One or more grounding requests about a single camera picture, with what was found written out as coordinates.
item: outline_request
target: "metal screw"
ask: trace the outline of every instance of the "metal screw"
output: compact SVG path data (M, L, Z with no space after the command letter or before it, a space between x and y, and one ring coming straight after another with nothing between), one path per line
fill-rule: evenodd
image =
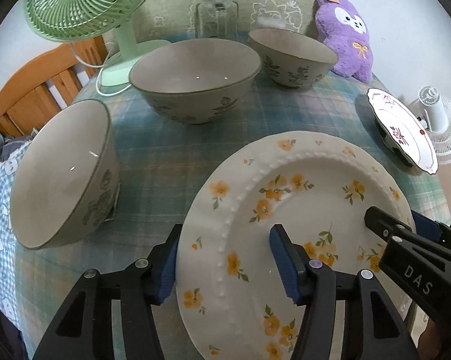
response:
M148 264L149 264L149 261L147 259L138 259L136 261L137 268L145 268Z
M84 272L84 277L86 279L91 279L97 274L97 271L95 269L87 269L87 271Z
M319 259L312 259L309 261L309 265L311 268L319 269L322 268L322 261Z
M374 274L368 269L364 269L363 271L361 271L360 275L367 280L370 280L371 278L374 277Z

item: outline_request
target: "table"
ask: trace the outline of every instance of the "table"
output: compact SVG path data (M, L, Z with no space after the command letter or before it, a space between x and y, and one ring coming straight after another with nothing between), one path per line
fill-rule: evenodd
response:
M155 244L164 242L173 224L184 221L214 169L267 135L318 131L360 146L394 177L413 210L450 224L438 178L405 167L382 143L365 95L368 87L385 90L376 77L366 85L329 73L310 90L295 91L260 73L247 96L222 119L184 126L156 114L134 88L101 98L91 80L76 101L100 99L110 110L121 172L117 215L73 245L40 251L17 245L17 308L30 357L86 269L107 273L146 257ZM114 304L113 321L120 331L117 310ZM184 328L174 291L153 313L166 359L202 359ZM118 335L114 344L120 360L125 354Z

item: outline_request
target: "oval plate with red characters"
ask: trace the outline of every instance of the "oval plate with red characters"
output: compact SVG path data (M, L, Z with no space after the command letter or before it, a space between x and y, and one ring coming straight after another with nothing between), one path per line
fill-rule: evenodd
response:
M394 96L380 89L367 91L370 106L382 129L387 133L385 145L397 147L408 162L422 171L437 173L437 154L421 123Z
M194 199L177 252L179 308L202 356L290 359L304 307L287 298L270 251L276 223L337 271L373 270L405 316L409 298L378 268L385 243L364 225L370 206L414 227L393 178L340 138L290 131L225 160ZM332 359L340 358L343 329L338 302Z

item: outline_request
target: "electric fan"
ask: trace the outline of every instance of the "electric fan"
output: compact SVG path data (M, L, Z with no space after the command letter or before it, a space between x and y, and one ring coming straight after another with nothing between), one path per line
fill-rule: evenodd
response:
M77 42L115 29L120 52L107 57L97 80L113 86L128 83L130 69L141 56L169 43L150 40L137 44L131 15L144 1L26 0L25 9L32 30L55 42Z
M451 101L435 87L425 86L419 90L414 106L436 151L438 163L451 163Z

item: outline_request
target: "wooden chair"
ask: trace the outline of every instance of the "wooden chair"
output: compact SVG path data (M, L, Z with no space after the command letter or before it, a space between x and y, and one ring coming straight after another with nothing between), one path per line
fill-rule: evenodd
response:
M91 65L101 65L107 56L101 36L74 43L77 55ZM42 128L61 109L45 82L52 80L70 105L82 89L72 67L78 61L69 44L34 58L17 71L0 91L0 132L14 137ZM90 78L96 69L84 67Z

